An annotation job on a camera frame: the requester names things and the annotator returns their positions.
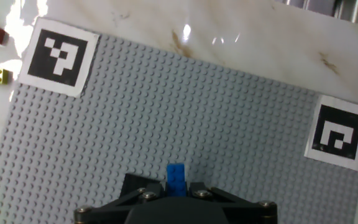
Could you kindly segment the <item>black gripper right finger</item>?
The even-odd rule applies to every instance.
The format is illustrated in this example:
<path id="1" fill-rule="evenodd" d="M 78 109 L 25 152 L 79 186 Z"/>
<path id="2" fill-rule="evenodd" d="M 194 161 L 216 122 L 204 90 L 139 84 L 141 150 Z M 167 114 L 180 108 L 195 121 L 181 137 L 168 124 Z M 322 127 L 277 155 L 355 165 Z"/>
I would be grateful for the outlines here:
<path id="1" fill-rule="evenodd" d="M 217 207 L 229 223 L 278 223 L 278 205 L 271 200 L 250 202 L 203 182 L 190 183 L 188 196 Z"/>

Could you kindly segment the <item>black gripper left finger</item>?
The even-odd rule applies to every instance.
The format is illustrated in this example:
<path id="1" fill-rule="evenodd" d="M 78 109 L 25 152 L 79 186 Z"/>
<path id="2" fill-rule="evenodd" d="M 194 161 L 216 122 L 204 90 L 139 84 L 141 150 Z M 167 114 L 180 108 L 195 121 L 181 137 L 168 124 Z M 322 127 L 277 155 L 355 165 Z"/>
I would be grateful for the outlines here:
<path id="1" fill-rule="evenodd" d="M 131 210 L 165 196 L 165 188 L 160 181 L 126 174 L 117 200 L 101 207 L 84 205 L 77 208 L 75 223 L 125 223 Z"/>

